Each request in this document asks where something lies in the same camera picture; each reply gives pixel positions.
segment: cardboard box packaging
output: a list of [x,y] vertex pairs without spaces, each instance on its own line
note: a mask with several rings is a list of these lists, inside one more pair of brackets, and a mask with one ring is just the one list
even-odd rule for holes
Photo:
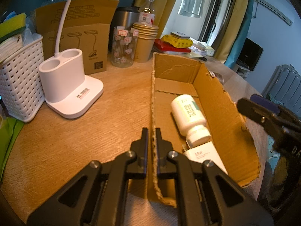
[[[65,19],[60,51],[82,50],[85,74],[106,70],[110,24],[117,0],[73,0]],[[65,2],[36,9],[37,32],[43,36],[44,59],[54,55],[55,40]]]
[[247,186],[260,173],[254,141],[245,120],[219,80],[212,77],[205,64],[179,56],[154,53],[152,79],[152,152],[148,173],[148,199],[176,206],[174,180],[157,178],[157,145],[155,129],[183,153],[185,137],[179,134],[171,114],[171,102],[179,95],[189,94],[207,119],[211,140],[229,176],[239,186]]

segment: lamp illustration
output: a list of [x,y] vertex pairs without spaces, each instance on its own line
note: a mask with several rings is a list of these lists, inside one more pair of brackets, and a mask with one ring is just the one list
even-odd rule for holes
[[77,37],[78,39],[78,45],[77,45],[77,48],[79,48],[79,45],[80,45],[80,36],[82,35],[82,33],[80,32],[73,32],[73,33],[68,33],[67,36],[69,37]]
[[91,57],[94,57],[94,56],[97,56],[97,50],[95,50],[95,44],[96,44],[96,34],[98,34],[98,31],[95,31],[95,30],[90,30],[90,31],[85,31],[85,34],[86,35],[93,35],[95,37],[95,40],[94,40],[94,44],[93,44],[93,51],[89,54],[89,58]]
[[50,36],[48,37],[48,40],[56,40],[56,36]]

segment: sponge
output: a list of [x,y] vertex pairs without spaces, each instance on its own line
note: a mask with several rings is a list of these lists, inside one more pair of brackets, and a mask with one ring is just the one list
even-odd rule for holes
[[26,14],[21,13],[0,24],[0,43],[25,30]]

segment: green bag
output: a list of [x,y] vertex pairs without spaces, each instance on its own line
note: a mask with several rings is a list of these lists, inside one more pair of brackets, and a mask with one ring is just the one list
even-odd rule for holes
[[24,123],[15,118],[6,118],[0,126],[0,182],[3,181],[3,172],[15,140]]

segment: air conditioner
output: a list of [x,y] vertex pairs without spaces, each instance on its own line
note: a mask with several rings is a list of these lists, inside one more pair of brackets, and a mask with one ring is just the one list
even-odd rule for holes
[[293,24],[294,15],[290,12],[291,5],[285,0],[257,0],[259,4],[265,6],[275,13],[288,25]]

